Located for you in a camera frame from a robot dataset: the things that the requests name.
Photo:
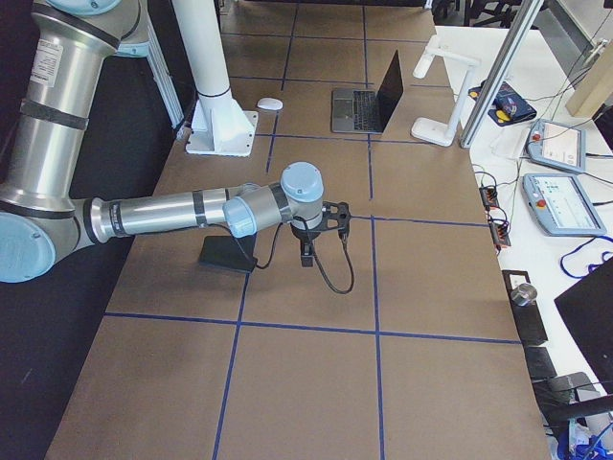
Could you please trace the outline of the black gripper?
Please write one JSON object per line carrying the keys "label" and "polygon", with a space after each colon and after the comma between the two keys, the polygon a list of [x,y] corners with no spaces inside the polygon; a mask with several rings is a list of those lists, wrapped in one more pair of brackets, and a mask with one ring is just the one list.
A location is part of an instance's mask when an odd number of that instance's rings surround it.
{"label": "black gripper", "polygon": [[300,227],[294,224],[290,225],[292,234],[301,242],[301,265],[302,267],[313,267],[314,264],[314,249],[313,242],[320,235],[320,231],[316,228]]}

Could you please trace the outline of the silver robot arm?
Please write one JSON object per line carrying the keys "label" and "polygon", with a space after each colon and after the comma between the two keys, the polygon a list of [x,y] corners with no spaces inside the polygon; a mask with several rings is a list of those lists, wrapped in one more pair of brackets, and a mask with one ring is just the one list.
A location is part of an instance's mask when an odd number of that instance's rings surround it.
{"label": "silver robot arm", "polygon": [[266,186],[104,201],[69,196],[104,60],[148,39],[143,1],[36,1],[40,39],[1,186],[1,279],[21,283],[112,238],[225,223],[235,238],[276,224],[315,238],[331,215],[319,170],[297,162]]}

